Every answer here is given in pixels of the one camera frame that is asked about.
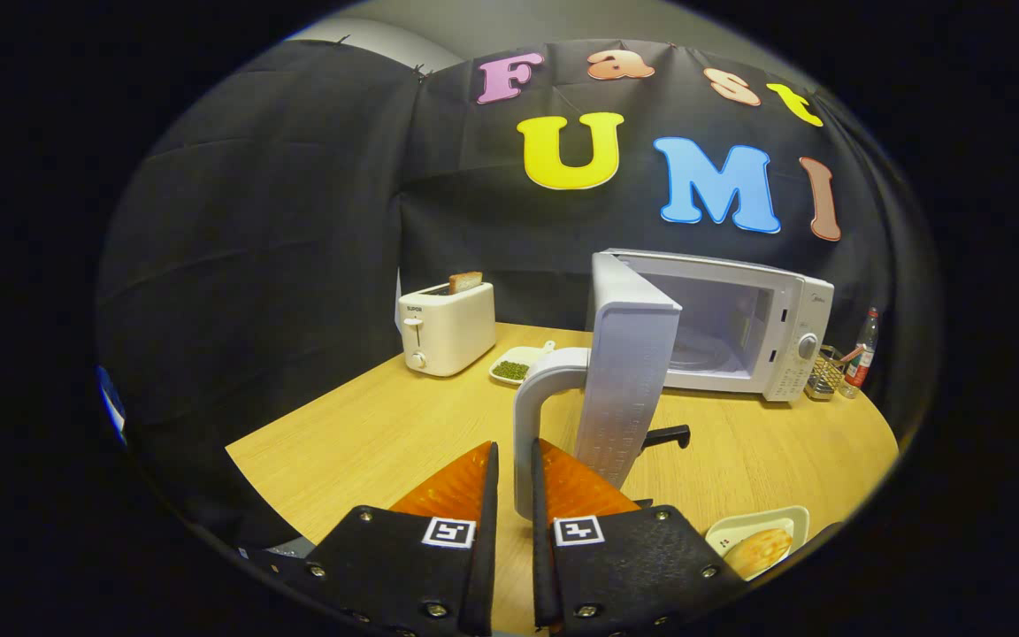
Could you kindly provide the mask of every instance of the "screw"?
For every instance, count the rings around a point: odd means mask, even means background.
[[[429,614],[429,616],[436,618],[436,620],[440,617],[446,617],[448,613],[446,606],[442,604],[427,604],[424,605],[424,609],[427,614]]]

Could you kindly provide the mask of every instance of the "red label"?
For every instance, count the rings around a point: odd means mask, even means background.
[[[860,360],[853,360],[848,366],[848,371],[844,374],[844,379],[849,385],[862,386],[862,382],[867,377],[867,370],[870,367],[870,360],[875,355],[874,352],[864,351]]]

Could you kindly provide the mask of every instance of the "wooden table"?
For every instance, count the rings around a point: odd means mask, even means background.
[[[487,439],[500,453],[493,629],[533,634],[530,525],[513,509],[513,396],[489,378],[511,347],[590,347],[591,334],[498,323],[497,344],[448,379],[413,372],[404,356],[275,420],[226,452],[307,539],[318,543],[348,509],[388,508],[450,460]],[[541,436],[574,449],[583,390],[553,395]],[[809,537],[844,520],[898,454],[866,396],[768,404],[760,395],[663,391],[652,428],[689,424],[691,445],[647,448],[627,477],[632,499],[673,505],[704,533],[716,520],[802,505]]]

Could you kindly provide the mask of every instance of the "white plate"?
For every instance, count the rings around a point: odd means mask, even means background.
[[[494,374],[493,368],[500,366],[501,363],[517,363],[519,366],[533,366],[533,363],[537,363],[537,359],[542,358],[549,352],[552,352],[557,347],[554,341],[545,341],[545,347],[513,347],[505,351],[505,354],[498,356],[497,360],[494,360],[493,365],[490,366],[490,378],[501,380],[502,383],[509,383],[513,385],[520,385],[521,380],[518,379],[507,379],[505,376],[499,376]]]
[[[773,566],[776,566],[777,562],[785,560],[789,553],[804,546],[805,541],[808,541],[808,509],[794,506],[773,509],[771,512],[749,513],[745,516],[722,518],[722,520],[715,521],[710,527],[710,531],[707,531],[707,543],[714,547],[720,556],[725,558],[729,549],[733,548],[739,541],[746,539],[753,533],[760,533],[769,528],[785,529],[785,533],[793,536],[793,544],[789,545],[788,551],[780,560],[773,562]],[[745,578],[745,580],[752,580],[753,577],[757,577],[761,573],[765,573],[764,570]]]

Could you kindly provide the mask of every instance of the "plate of food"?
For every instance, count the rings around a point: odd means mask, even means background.
[[[800,506],[722,518],[707,531],[707,543],[746,581],[771,569],[805,541],[808,509]]]
[[[501,380],[502,383],[520,385],[526,379],[530,366],[537,363],[542,356],[549,354],[557,347],[554,341],[545,341],[542,347],[513,347],[494,360],[490,366],[490,378]]]

